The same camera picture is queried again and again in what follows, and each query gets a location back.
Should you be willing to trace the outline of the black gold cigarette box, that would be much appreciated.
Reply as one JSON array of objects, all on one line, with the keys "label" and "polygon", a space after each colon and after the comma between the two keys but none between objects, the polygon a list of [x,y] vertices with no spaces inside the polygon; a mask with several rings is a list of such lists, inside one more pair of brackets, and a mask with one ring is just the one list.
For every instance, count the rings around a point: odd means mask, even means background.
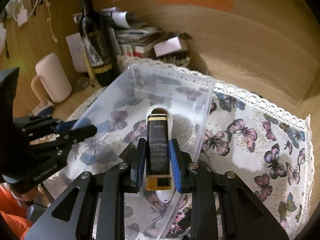
[{"label": "black gold cigarette box", "polygon": [[147,118],[145,189],[171,189],[168,116],[164,113]]}]

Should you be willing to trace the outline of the clear plastic storage bin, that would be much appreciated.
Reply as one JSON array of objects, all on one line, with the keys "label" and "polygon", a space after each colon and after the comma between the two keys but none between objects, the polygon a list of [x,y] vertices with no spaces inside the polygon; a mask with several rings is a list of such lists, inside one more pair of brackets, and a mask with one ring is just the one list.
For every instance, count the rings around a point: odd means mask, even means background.
[{"label": "clear plastic storage bin", "polygon": [[124,161],[127,146],[147,136],[147,117],[157,108],[169,117],[169,134],[193,159],[200,154],[215,80],[187,69],[132,64],[70,116],[76,127],[90,120],[95,136],[75,144],[68,165],[44,182],[57,198],[82,172],[98,174]]}]

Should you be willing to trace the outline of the cream cylindrical tumbler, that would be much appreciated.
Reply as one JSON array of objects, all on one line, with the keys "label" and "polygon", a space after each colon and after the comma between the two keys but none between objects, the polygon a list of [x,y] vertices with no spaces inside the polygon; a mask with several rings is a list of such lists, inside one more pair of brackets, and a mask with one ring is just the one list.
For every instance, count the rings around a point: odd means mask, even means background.
[{"label": "cream cylindrical tumbler", "polygon": [[42,105],[46,105],[47,100],[61,103],[70,96],[72,85],[55,53],[42,58],[35,65],[35,72],[31,88]]}]

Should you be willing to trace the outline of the yellow lip balm tube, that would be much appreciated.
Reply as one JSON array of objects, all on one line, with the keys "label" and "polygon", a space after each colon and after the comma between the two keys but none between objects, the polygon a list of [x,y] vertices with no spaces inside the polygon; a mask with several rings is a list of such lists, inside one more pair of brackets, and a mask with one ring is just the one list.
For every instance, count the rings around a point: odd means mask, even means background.
[{"label": "yellow lip balm tube", "polygon": [[88,75],[89,75],[89,78],[90,78],[90,84],[94,88],[95,87],[95,85],[94,85],[95,74],[93,73],[93,69],[92,69],[92,67],[91,67],[91,65],[89,63],[89,60],[88,60],[88,57],[87,57],[87,53],[84,52],[83,56],[84,56],[84,62],[85,62],[86,68],[87,68],[87,72],[88,72]]}]

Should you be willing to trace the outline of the white handwritten paper note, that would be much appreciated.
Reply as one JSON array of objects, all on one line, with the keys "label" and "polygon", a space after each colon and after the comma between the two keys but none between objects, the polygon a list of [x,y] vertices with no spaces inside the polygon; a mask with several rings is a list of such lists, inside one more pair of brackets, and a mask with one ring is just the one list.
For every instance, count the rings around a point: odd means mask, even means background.
[{"label": "white handwritten paper note", "polygon": [[80,33],[66,36],[66,41],[69,47],[75,71],[77,73],[87,72],[87,67],[84,61],[85,48]]}]

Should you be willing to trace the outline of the butterfly print lace cloth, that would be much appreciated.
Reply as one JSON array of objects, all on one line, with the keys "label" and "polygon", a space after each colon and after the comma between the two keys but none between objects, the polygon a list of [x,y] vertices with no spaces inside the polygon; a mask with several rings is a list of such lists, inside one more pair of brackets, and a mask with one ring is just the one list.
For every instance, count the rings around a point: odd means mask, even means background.
[{"label": "butterfly print lace cloth", "polygon": [[[185,69],[148,59],[132,64]],[[215,80],[197,159],[217,173],[235,172],[294,239],[309,220],[314,161],[309,119],[299,119],[235,85]]]}]

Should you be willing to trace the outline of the dark wine bottle elephant label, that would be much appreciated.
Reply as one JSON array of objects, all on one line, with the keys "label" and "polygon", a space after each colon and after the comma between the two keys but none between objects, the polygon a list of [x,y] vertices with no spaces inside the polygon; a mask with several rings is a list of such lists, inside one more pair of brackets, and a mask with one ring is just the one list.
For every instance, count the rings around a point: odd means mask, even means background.
[{"label": "dark wine bottle elephant label", "polygon": [[82,16],[79,32],[89,61],[89,65],[99,85],[110,85],[119,75],[112,47],[108,45],[108,35],[102,16],[93,7],[92,0],[80,0]]}]

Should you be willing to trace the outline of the small white cardboard box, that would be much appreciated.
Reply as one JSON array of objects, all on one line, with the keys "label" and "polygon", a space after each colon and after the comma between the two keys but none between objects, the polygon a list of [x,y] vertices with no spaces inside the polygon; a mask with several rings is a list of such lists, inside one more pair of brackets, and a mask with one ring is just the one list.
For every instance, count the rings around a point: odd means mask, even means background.
[{"label": "small white cardboard box", "polygon": [[163,42],[157,43],[153,46],[155,55],[157,57],[169,55],[176,52],[187,51],[188,47],[186,42],[180,37],[176,36],[165,40]]}]

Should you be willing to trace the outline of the stack of booklets and papers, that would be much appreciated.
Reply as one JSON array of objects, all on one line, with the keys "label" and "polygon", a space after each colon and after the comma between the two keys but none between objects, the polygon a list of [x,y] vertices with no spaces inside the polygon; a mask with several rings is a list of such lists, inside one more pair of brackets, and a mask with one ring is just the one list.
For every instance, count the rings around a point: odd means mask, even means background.
[{"label": "stack of booklets and papers", "polygon": [[[145,56],[153,43],[160,39],[164,32],[157,27],[149,26],[135,14],[111,7],[101,10],[105,33],[110,39],[108,45],[115,55]],[[74,15],[74,22],[79,24],[82,13]]]}]

